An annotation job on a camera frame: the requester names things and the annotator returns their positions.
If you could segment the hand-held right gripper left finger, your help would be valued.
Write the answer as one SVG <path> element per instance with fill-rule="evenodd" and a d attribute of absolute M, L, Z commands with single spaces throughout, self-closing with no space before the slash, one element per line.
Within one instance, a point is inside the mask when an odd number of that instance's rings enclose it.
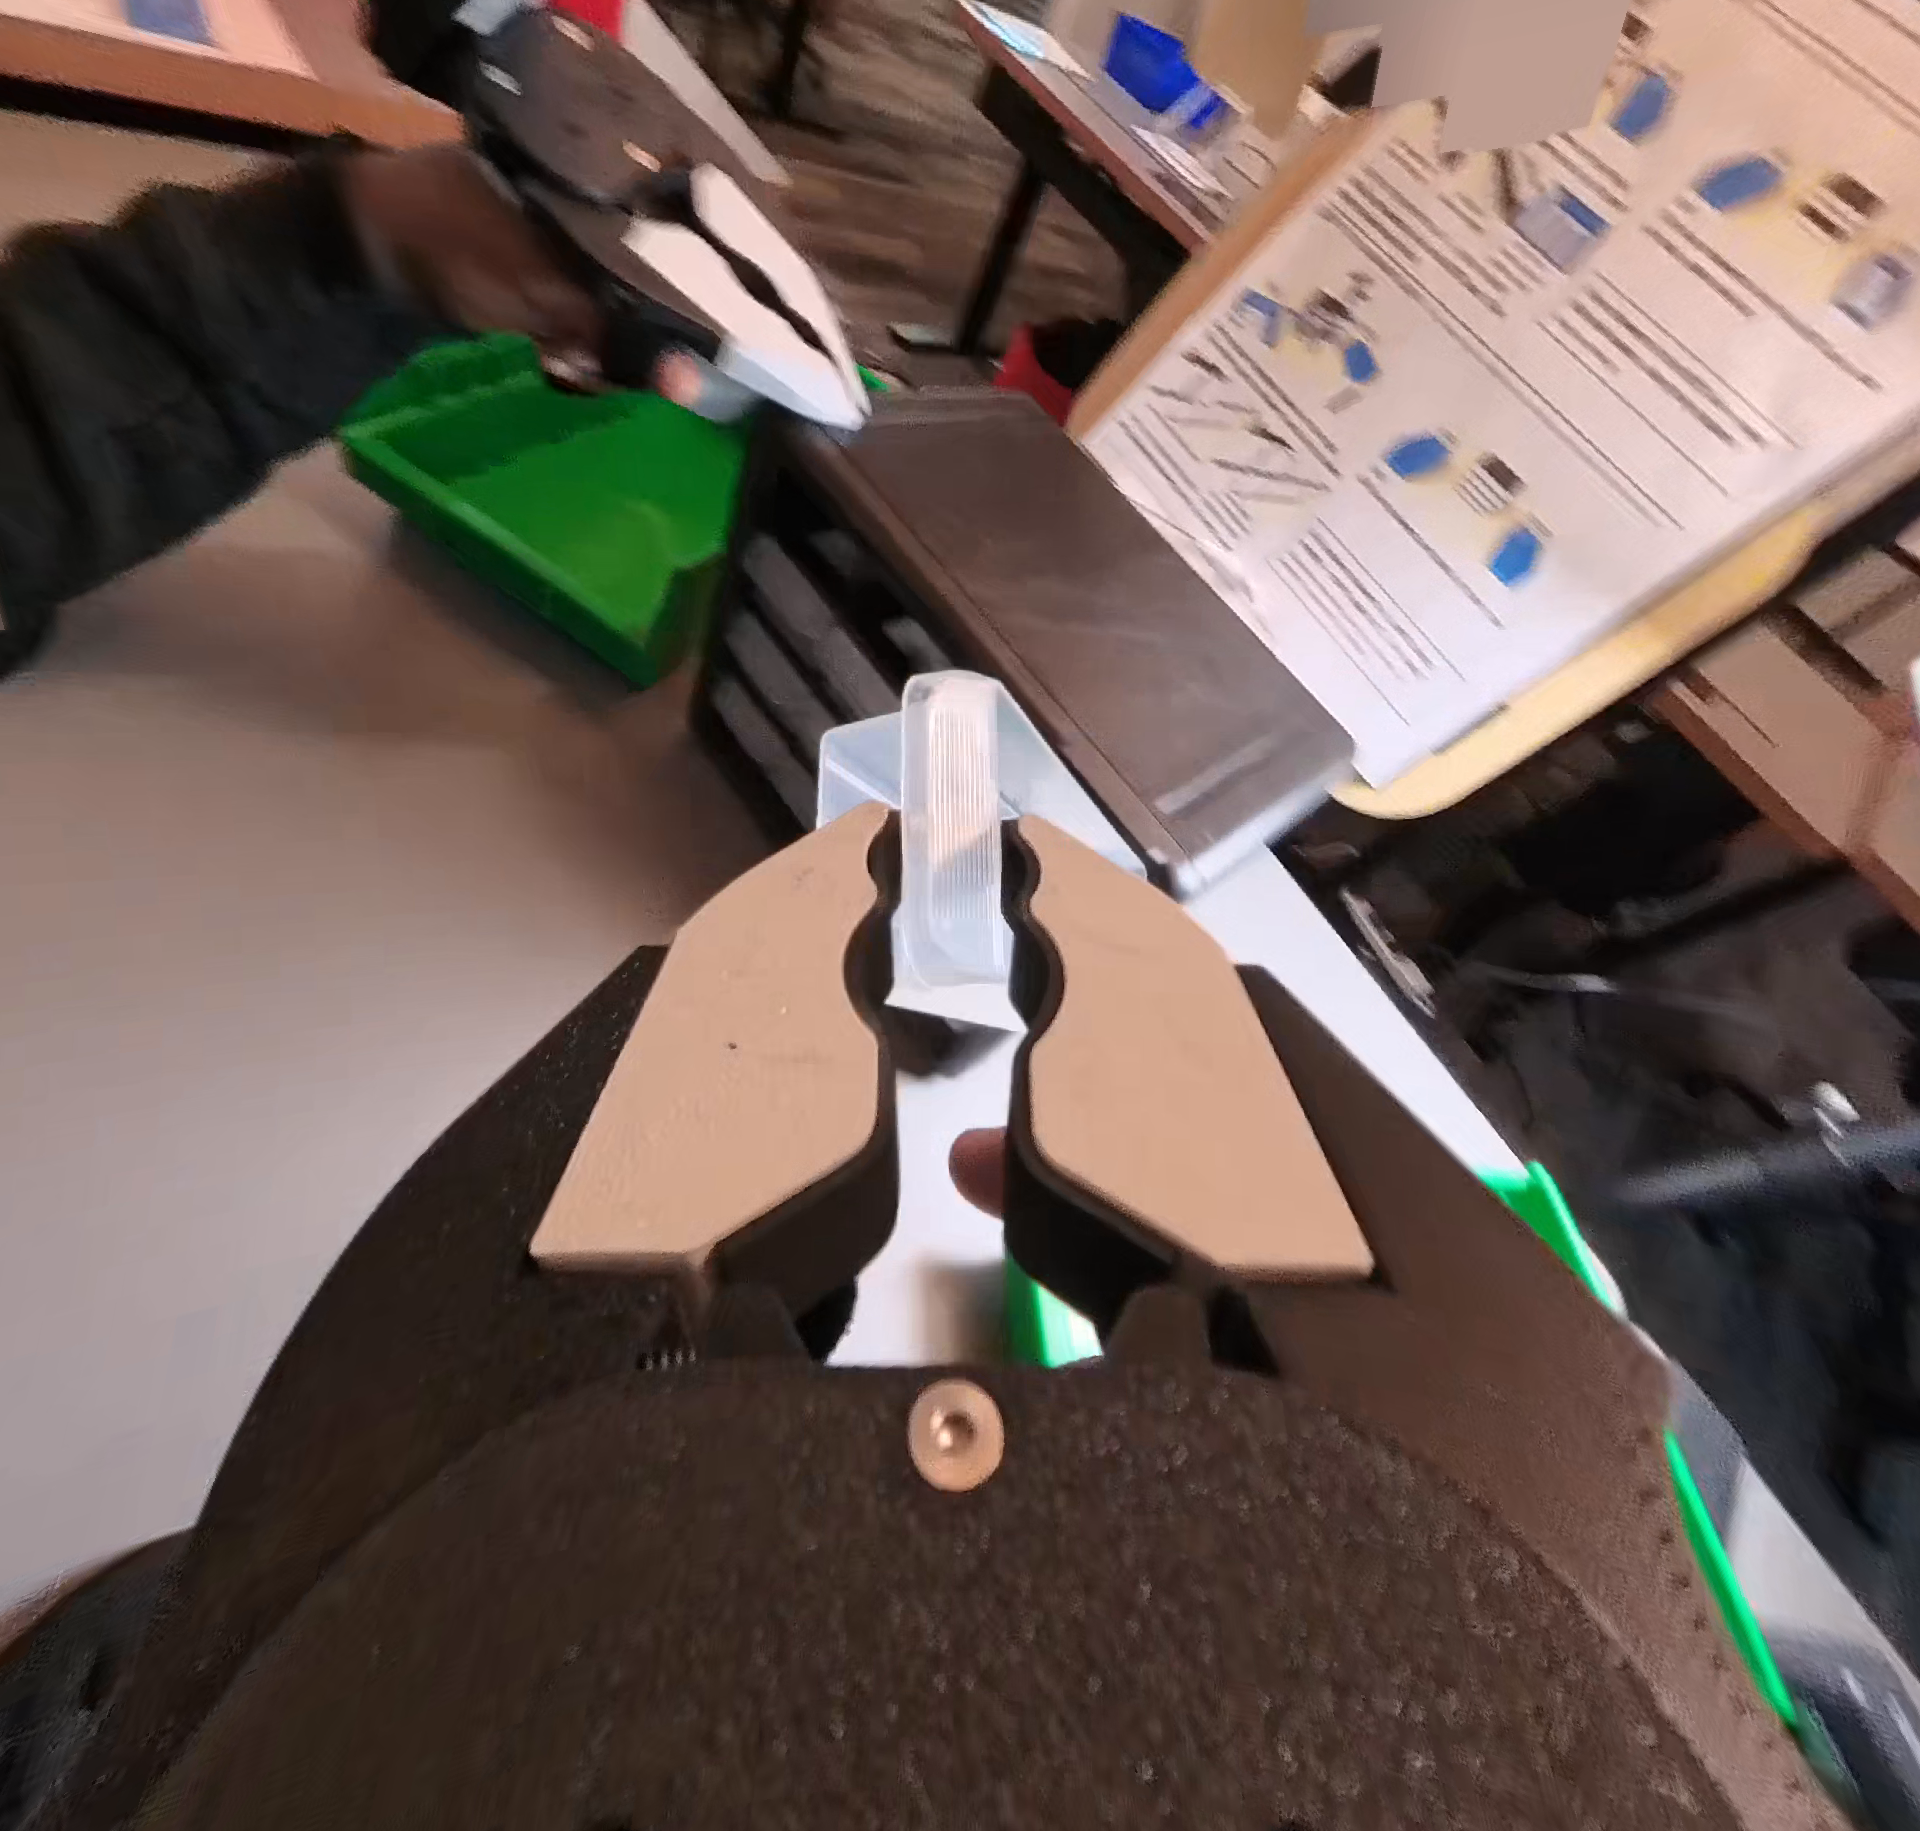
<path fill-rule="evenodd" d="M 850 1288 L 898 1215 L 896 813 L 860 803 L 759 860 L 674 936 L 545 1212 L 535 1265 L 651 1274 L 697 1307 Z"/>

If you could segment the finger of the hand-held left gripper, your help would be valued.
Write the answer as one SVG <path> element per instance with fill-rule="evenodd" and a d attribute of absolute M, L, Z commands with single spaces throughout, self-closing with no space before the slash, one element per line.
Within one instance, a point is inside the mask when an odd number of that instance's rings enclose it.
<path fill-rule="evenodd" d="M 858 374 L 847 330 L 826 285 L 776 222 L 731 173 L 695 165 L 689 178 L 697 226 L 733 264 L 748 290 L 793 319 L 803 336 L 816 336 L 849 374 Z"/>
<path fill-rule="evenodd" d="M 716 365 L 723 378 L 830 429 L 866 423 L 871 406 L 858 374 L 849 374 L 820 338 L 803 336 L 780 308 L 754 296 L 712 241 L 685 226 L 636 220 L 624 247 L 717 338 Z"/>

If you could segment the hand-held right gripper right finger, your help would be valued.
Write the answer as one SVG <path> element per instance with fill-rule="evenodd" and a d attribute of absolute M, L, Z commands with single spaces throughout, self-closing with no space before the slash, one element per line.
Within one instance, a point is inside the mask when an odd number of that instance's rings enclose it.
<path fill-rule="evenodd" d="M 1249 978 L 1181 904 L 1059 822 L 1006 830 L 1023 1037 L 1006 1115 L 1014 1263 L 1116 1352 L 1156 1310 L 1207 1352 L 1340 1316 L 1378 1259 Z"/>

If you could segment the green plastic bin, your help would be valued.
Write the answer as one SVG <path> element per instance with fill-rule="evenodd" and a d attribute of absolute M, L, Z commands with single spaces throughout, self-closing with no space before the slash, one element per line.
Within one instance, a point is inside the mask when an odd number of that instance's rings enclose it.
<path fill-rule="evenodd" d="M 702 634 L 748 439 L 653 393 L 558 389 L 516 334 L 421 351 L 338 427 L 427 543 L 636 689 Z"/>
<path fill-rule="evenodd" d="M 1479 1179 L 1485 1189 L 1521 1219 L 1599 1305 L 1621 1322 L 1627 1320 L 1620 1282 L 1585 1242 L 1564 1195 L 1544 1164 L 1528 1162 L 1515 1172 L 1485 1172 Z M 1099 1339 L 1090 1320 L 1012 1259 L 1004 1263 L 1002 1299 L 1002 1339 L 1014 1364 L 1061 1367 L 1084 1364 L 1099 1354 Z M 1715 1514 L 1678 1436 L 1675 1413 L 1667 1422 L 1665 1459 L 1678 1521 L 1720 1622 L 1749 1681 L 1798 1745 L 1802 1742 L 1798 1707 L 1726 1552 Z"/>

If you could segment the clear plastic drawer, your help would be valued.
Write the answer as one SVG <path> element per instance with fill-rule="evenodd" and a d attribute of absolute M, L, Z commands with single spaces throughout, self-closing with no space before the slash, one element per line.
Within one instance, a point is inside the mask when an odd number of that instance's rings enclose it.
<path fill-rule="evenodd" d="M 1019 1027 L 1002 902 L 1002 826 L 1040 817 L 1122 872 L 1143 866 L 1002 686 L 972 670 L 913 676 L 900 706 L 830 727 L 816 826 L 862 803 L 900 818 L 890 1008 L 989 1031 Z"/>

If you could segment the black drawer cabinet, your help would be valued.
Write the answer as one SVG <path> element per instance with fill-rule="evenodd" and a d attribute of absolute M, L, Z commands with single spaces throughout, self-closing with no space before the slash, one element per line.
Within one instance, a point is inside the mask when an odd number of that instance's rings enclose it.
<path fill-rule="evenodd" d="M 883 397 L 850 437 L 769 412 L 750 429 L 704 651 L 754 524 L 835 524 L 953 655 L 993 678 L 1164 891 L 1194 896 L 1352 773 L 1354 748 L 1255 632 L 1025 397 Z"/>

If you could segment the person's left forearm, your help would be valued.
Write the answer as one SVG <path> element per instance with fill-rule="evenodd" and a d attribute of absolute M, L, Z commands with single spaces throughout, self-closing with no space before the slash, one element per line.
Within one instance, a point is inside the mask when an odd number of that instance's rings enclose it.
<path fill-rule="evenodd" d="M 347 152 L 152 186 L 2 266 L 2 672 L 60 610 L 190 541 L 326 439 L 419 325 L 349 218 Z"/>

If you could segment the pale desk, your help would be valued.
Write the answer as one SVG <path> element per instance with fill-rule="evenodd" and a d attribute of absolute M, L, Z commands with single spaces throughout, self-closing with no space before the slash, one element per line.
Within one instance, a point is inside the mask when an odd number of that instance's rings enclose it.
<path fill-rule="evenodd" d="M 193 1521 L 378 1200 L 767 853 L 330 448 L 3 684 L 3 1630 Z"/>

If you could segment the person's left hand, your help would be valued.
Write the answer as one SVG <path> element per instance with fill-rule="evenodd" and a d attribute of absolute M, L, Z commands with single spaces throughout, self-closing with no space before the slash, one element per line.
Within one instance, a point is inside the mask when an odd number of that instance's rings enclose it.
<path fill-rule="evenodd" d="M 359 148 L 341 197 L 372 273 L 442 327 L 528 338 L 548 376 L 600 384 L 604 315 L 463 144 Z"/>

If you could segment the red bag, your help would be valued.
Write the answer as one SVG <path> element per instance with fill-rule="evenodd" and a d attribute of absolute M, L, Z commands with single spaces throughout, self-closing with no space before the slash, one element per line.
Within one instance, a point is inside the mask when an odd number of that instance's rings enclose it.
<path fill-rule="evenodd" d="M 1090 370 L 1086 349 L 1095 334 L 1095 325 L 1076 317 L 1021 325 L 995 365 L 993 389 L 1025 397 L 1063 427 Z"/>

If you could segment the set of clear drawers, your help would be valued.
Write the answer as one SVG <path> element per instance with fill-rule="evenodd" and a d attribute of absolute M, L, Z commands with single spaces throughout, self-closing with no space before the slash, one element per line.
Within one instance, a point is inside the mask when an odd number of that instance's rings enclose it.
<path fill-rule="evenodd" d="M 697 720 L 769 822 L 814 822 L 826 737 L 894 714 L 907 680 L 953 655 L 849 532 L 754 524 L 712 619 Z"/>

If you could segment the table with dark legs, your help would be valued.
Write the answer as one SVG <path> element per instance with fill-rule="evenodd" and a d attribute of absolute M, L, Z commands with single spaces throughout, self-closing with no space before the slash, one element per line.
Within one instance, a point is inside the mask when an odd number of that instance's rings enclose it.
<path fill-rule="evenodd" d="M 1006 32 L 1010 13 L 980 0 L 947 7 L 983 68 L 974 106 L 1016 163 L 959 313 L 949 330 L 932 330 L 932 349 L 987 355 L 995 313 L 1048 197 L 1113 254 L 1137 315 L 1215 235 L 1221 214 L 1147 150 L 1082 70 L 1021 51 Z"/>

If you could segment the blue bin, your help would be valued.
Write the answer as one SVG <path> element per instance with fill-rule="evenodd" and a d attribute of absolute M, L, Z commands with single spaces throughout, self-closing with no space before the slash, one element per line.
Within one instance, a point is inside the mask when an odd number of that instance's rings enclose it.
<path fill-rule="evenodd" d="M 1132 13 L 1116 13 L 1099 68 L 1149 116 L 1164 116 L 1198 83 L 1183 40 Z"/>

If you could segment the wooden side table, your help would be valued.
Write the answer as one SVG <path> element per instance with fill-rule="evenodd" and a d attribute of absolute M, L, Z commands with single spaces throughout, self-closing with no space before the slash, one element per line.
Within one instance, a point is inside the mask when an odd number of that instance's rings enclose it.
<path fill-rule="evenodd" d="M 1646 706 L 1811 858 L 1918 925 L 1918 524 L 1692 657 Z"/>

